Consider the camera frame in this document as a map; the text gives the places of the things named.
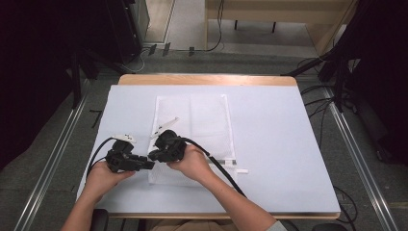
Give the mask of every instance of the wooden table edge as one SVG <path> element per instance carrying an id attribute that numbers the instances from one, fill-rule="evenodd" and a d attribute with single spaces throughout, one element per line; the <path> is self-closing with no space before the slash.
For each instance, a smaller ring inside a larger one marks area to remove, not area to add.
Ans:
<path id="1" fill-rule="evenodd" d="M 119 85 L 297 86 L 291 76 L 235 74 L 125 74 Z"/>
<path id="2" fill-rule="evenodd" d="M 336 219 L 339 218 L 340 213 L 270 213 L 277 219 Z M 182 218 L 182 219 L 230 219 L 226 213 L 111 213 L 110 218 L 147 218 L 147 219 L 168 219 L 168 218 Z"/>

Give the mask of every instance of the person's left hand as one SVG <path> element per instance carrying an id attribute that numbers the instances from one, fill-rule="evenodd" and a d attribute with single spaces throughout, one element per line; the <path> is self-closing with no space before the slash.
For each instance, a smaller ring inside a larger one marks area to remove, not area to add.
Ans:
<path id="1" fill-rule="evenodd" d="M 106 162 L 98 162 L 90 171 L 81 196 L 96 203 L 120 181 L 134 174 L 134 171 L 111 172 Z"/>

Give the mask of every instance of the person's right hand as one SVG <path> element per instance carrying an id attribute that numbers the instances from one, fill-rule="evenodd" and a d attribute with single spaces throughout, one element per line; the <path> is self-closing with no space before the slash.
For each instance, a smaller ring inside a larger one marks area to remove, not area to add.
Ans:
<path id="1" fill-rule="evenodd" d="M 185 176 L 192 180 L 201 181 L 212 175 L 214 172 L 210 169 L 204 153 L 194 145 L 187 145 L 184 151 L 183 160 L 167 163 L 169 167 L 181 171 Z"/>

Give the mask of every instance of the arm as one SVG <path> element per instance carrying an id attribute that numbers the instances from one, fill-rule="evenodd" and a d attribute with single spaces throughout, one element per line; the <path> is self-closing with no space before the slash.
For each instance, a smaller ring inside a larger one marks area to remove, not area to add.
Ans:
<path id="1" fill-rule="evenodd" d="M 62 230 L 89 231 L 95 204 L 111 188 L 133 174 L 134 171 L 113 173 L 106 162 L 96 163 Z"/>
<path id="2" fill-rule="evenodd" d="M 209 190 L 222 205 L 239 230 L 267 230 L 276 219 L 267 211 L 242 196 L 213 173 L 204 154 L 195 146 L 189 145 L 184 159 L 168 163 L 192 180 Z"/>

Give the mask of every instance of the forearm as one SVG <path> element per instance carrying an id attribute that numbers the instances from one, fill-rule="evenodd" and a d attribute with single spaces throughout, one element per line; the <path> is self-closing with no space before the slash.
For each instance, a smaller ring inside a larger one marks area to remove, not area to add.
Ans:
<path id="1" fill-rule="evenodd" d="M 92 199 L 80 196 L 72 208 L 62 230 L 89 231 L 95 203 L 96 202 Z"/>
<path id="2" fill-rule="evenodd" d="M 239 230 L 267 230 L 276 222 L 271 214 L 236 192 L 216 175 L 200 183 L 216 197 Z"/>

